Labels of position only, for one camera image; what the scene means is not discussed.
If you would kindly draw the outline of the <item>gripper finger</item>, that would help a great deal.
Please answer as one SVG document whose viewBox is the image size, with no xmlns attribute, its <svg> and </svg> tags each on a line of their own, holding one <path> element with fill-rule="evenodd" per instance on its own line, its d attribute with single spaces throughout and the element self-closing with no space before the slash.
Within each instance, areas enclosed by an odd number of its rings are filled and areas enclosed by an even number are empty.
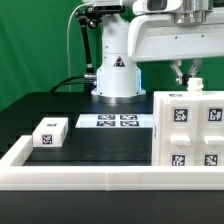
<svg viewBox="0 0 224 224">
<path fill-rule="evenodd" d="M 172 60 L 171 64 L 170 64 L 171 69 L 177 75 L 176 82 L 179 85 L 183 84 L 183 73 L 182 73 L 182 71 L 180 69 L 181 65 L 182 65 L 182 61 L 181 60 Z"/>
<path fill-rule="evenodd" d="M 199 72 L 201 65 L 202 65 L 202 60 L 201 59 L 194 59 L 192 61 L 192 66 L 190 67 L 188 75 L 191 78 L 194 78 L 197 75 L 197 73 Z"/>
</svg>

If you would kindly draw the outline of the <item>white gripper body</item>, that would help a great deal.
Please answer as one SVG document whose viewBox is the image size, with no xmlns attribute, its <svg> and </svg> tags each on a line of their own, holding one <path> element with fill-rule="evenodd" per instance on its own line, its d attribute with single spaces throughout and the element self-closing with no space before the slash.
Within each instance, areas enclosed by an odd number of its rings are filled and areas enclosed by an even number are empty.
<svg viewBox="0 0 224 224">
<path fill-rule="evenodd" d="M 128 56 L 136 62 L 224 56 L 224 9 L 214 9 L 201 24 L 175 24 L 172 14 L 134 18 Z"/>
</svg>

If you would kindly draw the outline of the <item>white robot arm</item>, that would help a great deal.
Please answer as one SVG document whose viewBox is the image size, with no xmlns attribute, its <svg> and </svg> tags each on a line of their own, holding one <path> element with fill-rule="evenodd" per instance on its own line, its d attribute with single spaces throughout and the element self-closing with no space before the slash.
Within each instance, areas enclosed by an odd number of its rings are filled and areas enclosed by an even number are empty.
<svg viewBox="0 0 224 224">
<path fill-rule="evenodd" d="M 82 0 L 102 24 L 102 64 L 91 95 L 109 103 L 145 95 L 139 62 L 169 61 L 183 85 L 202 60 L 224 56 L 224 0 Z"/>
</svg>

